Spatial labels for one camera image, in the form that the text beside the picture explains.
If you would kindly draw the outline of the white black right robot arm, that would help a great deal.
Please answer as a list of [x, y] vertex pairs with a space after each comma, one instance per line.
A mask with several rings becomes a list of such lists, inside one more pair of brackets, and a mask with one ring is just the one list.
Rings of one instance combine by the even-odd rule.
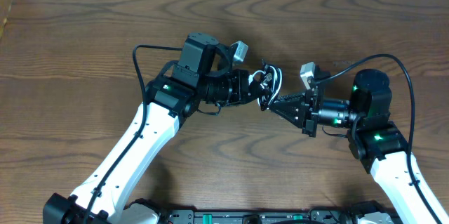
[[305, 91], [277, 98], [269, 107], [314, 137], [319, 125], [346, 129], [349, 149], [382, 188], [403, 223], [447, 223], [448, 215], [431, 191], [409, 144], [393, 121], [388, 76], [367, 69], [354, 78], [349, 100], [325, 98], [329, 72], [301, 73]]

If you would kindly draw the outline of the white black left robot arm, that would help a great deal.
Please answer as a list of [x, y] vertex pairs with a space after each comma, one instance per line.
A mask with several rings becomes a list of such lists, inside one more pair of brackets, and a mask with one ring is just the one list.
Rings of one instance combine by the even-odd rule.
[[99, 167], [68, 197], [53, 194], [44, 223], [158, 223], [161, 212], [128, 198], [163, 146], [199, 109], [250, 103], [264, 95], [246, 70], [237, 69], [248, 46], [221, 44], [208, 34], [188, 34], [179, 60], [167, 62], [148, 84], [131, 125]]

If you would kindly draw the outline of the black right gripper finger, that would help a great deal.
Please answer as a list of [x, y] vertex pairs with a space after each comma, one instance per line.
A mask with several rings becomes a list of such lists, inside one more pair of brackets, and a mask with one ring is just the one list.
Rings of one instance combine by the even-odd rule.
[[288, 95], [283, 95], [279, 97], [279, 102], [300, 102], [305, 99], [306, 91], [299, 93], [291, 93]]
[[277, 100], [269, 106], [271, 112], [283, 117], [298, 128], [303, 127], [304, 102], [301, 100]]

